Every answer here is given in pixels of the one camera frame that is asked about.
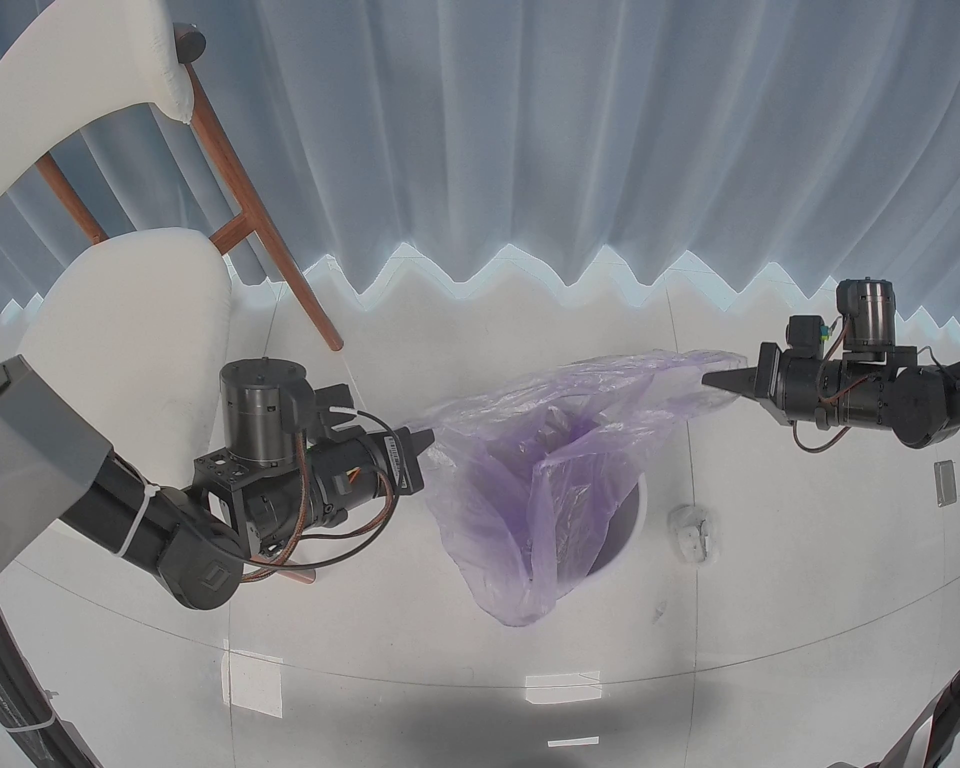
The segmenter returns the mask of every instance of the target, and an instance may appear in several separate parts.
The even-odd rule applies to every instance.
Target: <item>white chair seat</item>
[[[182,488],[209,445],[229,312],[227,265],[200,232],[131,232],[70,265],[18,351],[149,480]]]

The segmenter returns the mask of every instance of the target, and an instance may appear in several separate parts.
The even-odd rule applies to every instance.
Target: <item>tiled floor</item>
[[[401,423],[599,354],[721,348],[753,361],[790,314],[835,314],[831,291],[807,300],[775,267],[739,296],[689,255],[651,287],[622,270],[604,257],[562,289],[506,253],[451,286],[413,256],[358,299],[322,263],[308,278],[344,352],[288,292],[236,284],[228,357],[298,360],[315,387],[346,381]],[[0,318],[0,349],[22,325]],[[955,331],[918,315],[900,339],[955,360]],[[910,451],[856,431],[807,456],[737,401],[674,432],[646,473],[642,529],[519,630],[475,606],[418,498],[314,586],[270,579],[211,613],[51,530],[0,576],[0,606],[107,768],[864,764],[960,666],[960,505],[936,506],[938,458],[960,462],[960,439]],[[719,529],[719,558],[699,570],[666,526],[694,501]],[[328,551],[309,543],[305,555]],[[534,704],[530,678],[545,675],[574,682]],[[0,760],[10,747],[0,738]]]

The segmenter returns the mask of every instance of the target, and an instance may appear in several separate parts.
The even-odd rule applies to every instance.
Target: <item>curtain fold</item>
[[[776,261],[960,310],[960,4],[952,0],[169,0],[302,268],[357,291],[403,242],[455,280],[513,243],[574,282],[604,245],[650,283],[684,251],[736,290]],[[0,50],[36,16],[0,6]],[[110,235],[212,233],[236,207],[149,106],[54,150]],[[83,236],[28,172],[0,199],[0,299]],[[255,238],[241,279],[278,278]]]

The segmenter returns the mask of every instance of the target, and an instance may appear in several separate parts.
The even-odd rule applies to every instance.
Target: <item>wooden chair frame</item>
[[[220,253],[227,253],[250,235],[256,234],[264,250],[273,259],[283,279],[306,312],[310,321],[320,331],[327,345],[334,351],[344,346],[333,322],[327,317],[317,301],[309,283],[294,261],[287,244],[276,229],[273,219],[264,207],[260,196],[253,188],[250,177],[240,158],[233,150],[213,106],[206,98],[204,88],[194,72],[193,62],[204,52],[206,40],[201,32],[188,24],[174,25],[174,40],[177,43],[177,60],[184,65],[193,85],[193,119],[190,126],[204,146],[207,156],[213,161],[221,179],[240,206],[240,213],[217,229],[210,241]],[[84,205],[76,190],[60,170],[50,153],[36,162],[36,168],[49,184],[54,194],[73,217],[92,244],[107,240],[107,233]]]

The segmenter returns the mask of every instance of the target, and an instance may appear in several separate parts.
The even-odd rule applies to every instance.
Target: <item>purple plastic bag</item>
[[[418,420],[436,434],[420,457],[426,503],[477,605],[518,627],[552,611],[670,431],[735,399],[701,376],[744,365],[718,351],[600,357]]]

